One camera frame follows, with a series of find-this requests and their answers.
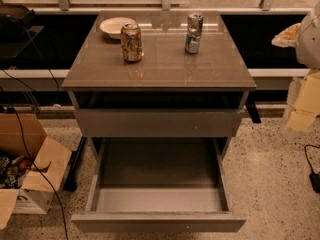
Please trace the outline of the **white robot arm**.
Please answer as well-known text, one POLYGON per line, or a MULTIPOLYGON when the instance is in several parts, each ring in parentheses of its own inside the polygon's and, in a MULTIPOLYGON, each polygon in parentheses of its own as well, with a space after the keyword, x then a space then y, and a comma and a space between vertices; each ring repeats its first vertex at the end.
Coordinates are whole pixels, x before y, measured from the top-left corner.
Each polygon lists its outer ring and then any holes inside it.
POLYGON ((297 61, 309 68, 307 76, 292 80, 284 114, 287 129, 304 132, 320 115, 320 2, 300 23, 276 35, 271 44, 293 47, 297 61))

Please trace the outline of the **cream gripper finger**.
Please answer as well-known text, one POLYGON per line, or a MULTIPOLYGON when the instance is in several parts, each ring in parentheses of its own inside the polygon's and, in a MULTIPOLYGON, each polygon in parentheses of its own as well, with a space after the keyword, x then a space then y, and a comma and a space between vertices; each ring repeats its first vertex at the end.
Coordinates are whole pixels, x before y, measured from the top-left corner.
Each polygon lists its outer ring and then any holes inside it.
POLYGON ((281 31, 272 39, 271 44, 282 48, 295 47, 299 27, 300 23, 295 23, 285 30, 281 31))

